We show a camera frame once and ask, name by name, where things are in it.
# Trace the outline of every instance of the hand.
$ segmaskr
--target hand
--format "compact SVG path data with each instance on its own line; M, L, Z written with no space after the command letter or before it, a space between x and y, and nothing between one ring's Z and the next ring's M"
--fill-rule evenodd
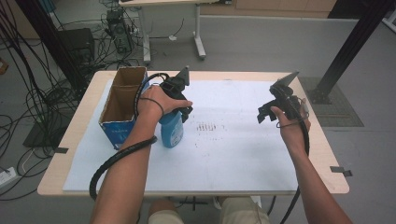
M306 100L303 99L302 106L300 106L300 113L303 119L307 117L307 113L304 111L303 104ZM304 137L298 120L288 120L281 109L276 106L271 106L272 112L276 115L279 120L280 135L286 144L288 150L304 150ZM308 118L304 120L307 130L311 127L311 122Z
M163 114L170 113L176 108L191 106L188 100L175 100L163 92L163 89L151 85L140 97L137 105L139 114L150 114L154 119L160 119Z

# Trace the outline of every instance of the metal stand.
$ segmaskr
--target metal stand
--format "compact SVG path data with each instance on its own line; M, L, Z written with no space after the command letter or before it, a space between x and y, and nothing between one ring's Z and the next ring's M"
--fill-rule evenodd
M199 4L196 4L196 10L195 10L195 32L192 32L194 35L194 40L195 40L195 45L197 46L198 49L198 55L199 57L204 60L206 57L204 45L202 44L201 36L200 36L200 14L201 14L201 8Z
M393 0L373 1L363 13L343 47L341 47L340 51L335 56L322 80L314 90L308 91L308 97L313 104L331 103L328 95L332 88L384 18L392 3Z
M142 30L142 36L143 36L143 60L145 64L150 64L151 56L149 49L149 35L147 34L146 26L145 26L145 13L143 7L136 7L136 10L139 16L140 29ZM198 55L202 60L204 60L206 57L206 53L200 36L200 26L201 26L200 12L201 12L200 5L195 4L195 31L192 32L192 34L195 40L195 45L198 49Z
M195 211L195 205L197 204L207 204L205 202L197 202L196 197L192 197L192 202L184 202L184 204L192 204L192 211Z
M396 26L395 24L393 24L394 22L396 22L396 9L393 11L388 19L382 19L382 22L384 22L393 32L396 33Z
M136 9L139 16L140 29L142 30L143 35L143 61L145 64L149 64L151 62L151 55L149 51L149 35L146 32L145 13L142 7L136 7Z

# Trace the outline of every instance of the person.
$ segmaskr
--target person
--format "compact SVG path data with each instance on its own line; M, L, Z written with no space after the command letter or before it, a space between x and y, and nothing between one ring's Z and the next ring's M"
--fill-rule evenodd
M139 100L139 116L120 150L150 139L163 114L170 113L175 108L191 105L191 101L168 97L159 86L150 86ZM308 222L351 223L308 159L299 125L289 125L295 121L288 120L279 108L271 109L276 114L280 126L285 126L280 129L280 133L295 167ZM306 119L304 122L309 130L309 120ZM91 223L136 223L146 186L149 153L150 147L143 148L108 169L92 211ZM250 198L220 197L219 203L222 207L222 223L245 224L250 223L249 221L257 223L258 220L259 223L268 222L268 216ZM159 200L149 209L148 223L183 222L170 201Z

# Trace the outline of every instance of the cardboard box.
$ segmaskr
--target cardboard box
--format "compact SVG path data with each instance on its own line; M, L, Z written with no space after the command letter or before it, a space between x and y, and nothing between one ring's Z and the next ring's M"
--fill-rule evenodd
M146 67L122 67L114 77L99 124L116 150L134 127L134 98L147 77Z

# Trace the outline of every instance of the tape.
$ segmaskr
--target tape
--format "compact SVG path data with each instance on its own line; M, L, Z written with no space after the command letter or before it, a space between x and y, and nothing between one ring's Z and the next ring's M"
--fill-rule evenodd
M331 166L330 169L332 170L333 173L342 173L345 177L353 176L350 170L346 171L342 166Z
M62 154L66 154L67 150L69 150L69 148L67 147L57 147L55 148L55 150L53 150L55 153L62 153Z

